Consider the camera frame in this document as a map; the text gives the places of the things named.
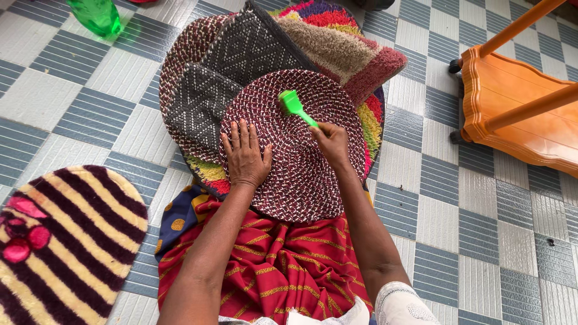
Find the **tiled floor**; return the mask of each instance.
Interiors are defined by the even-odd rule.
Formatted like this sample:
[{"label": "tiled floor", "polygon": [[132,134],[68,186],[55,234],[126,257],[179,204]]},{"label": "tiled floor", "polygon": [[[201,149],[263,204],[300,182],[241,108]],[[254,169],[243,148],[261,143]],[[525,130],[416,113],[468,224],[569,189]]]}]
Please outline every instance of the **tiled floor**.
[{"label": "tiled floor", "polygon": [[[186,24],[239,10],[242,0],[114,2],[126,28],[103,40],[64,0],[0,0],[0,201],[69,165],[125,175],[149,207],[150,227],[109,324],[153,324],[162,209],[192,178],[162,124],[159,68]],[[289,1],[257,2],[276,9]],[[447,62],[530,7],[523,0],[351,7],[368,38],[409,58],[383,87],[386,129],[368,185],[414,287],[443,324],[578,323],[578,180],[448,140],[460,99]],[[578,82],[578,26],[552,15],[498,52]]]}]

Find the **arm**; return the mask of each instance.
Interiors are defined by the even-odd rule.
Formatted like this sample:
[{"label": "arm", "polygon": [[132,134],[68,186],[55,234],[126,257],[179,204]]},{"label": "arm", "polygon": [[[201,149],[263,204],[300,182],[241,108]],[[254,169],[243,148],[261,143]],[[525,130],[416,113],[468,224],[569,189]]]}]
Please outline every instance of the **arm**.
[{"label": "arm", "polygon": [[319,127],[310,127],[312,137],[337,176],[355,256],[367,294],[375,305],[377,294],[386,283],[411,283],[390,233],[368,201],[357,172],[349,162],[347,132],[330,123],[319,123]]},{"label": "arm", "polygon": [[232,123],[231,142],[221,140],[229,168],[231,191],[191,246],[175,282],[166,295],[157,324],[216,324],[221,286],[233,244],[253,199],[255,189],[271,170],[272,147],[263,152],[255,126]]}]

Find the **forearm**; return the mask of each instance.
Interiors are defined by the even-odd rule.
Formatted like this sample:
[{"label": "forearm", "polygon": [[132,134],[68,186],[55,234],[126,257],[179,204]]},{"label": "forearm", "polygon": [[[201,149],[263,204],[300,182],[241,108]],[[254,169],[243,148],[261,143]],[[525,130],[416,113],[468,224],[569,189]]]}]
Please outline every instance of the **forearm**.
[{"label": "forearm", "polygon": [[196,324],[216,323],[223,275],[253,193],[249,187],[231,189],[188,251],[167,293],[158,324],[189,324],[193,319]]},{"label": "forearm", "polygon": [[391,236],[367,199],[356,171],[349,164],[336,171],[355,256],[369,298],[375,303],[381,287],[392,281],[407,284],[399,253]]}]

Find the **green plastic brush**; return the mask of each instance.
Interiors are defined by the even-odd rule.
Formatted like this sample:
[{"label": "green plastic brush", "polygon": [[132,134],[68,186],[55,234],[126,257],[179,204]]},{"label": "green plastic brush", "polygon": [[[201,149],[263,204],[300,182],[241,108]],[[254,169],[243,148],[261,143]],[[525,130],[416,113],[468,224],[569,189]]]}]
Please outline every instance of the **green plastic brush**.
[{"label": "green plastic brush", "polygon": [[317,122],[313,120],[305,111],[303,111],[303,105],[297,97],[297,92],[295,90],[286,90],[279,94],[279,102],[281,107],[288,114],[297,114],[301,116],[303,121],[306,121],[312,127],[319,127]]}]

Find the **striped oval rug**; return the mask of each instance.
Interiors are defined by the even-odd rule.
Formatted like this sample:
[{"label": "striped oval rug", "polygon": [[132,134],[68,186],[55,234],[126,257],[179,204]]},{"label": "striped oval rug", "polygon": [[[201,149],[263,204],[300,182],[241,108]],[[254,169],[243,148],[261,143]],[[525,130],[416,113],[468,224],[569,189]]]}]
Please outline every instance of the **striped oval rug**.
[{"label": "striped oval rug", "polygon": [[104,324],[146,228],[140,194],[104,167],[20,187],[0,214],[0,323]]}]

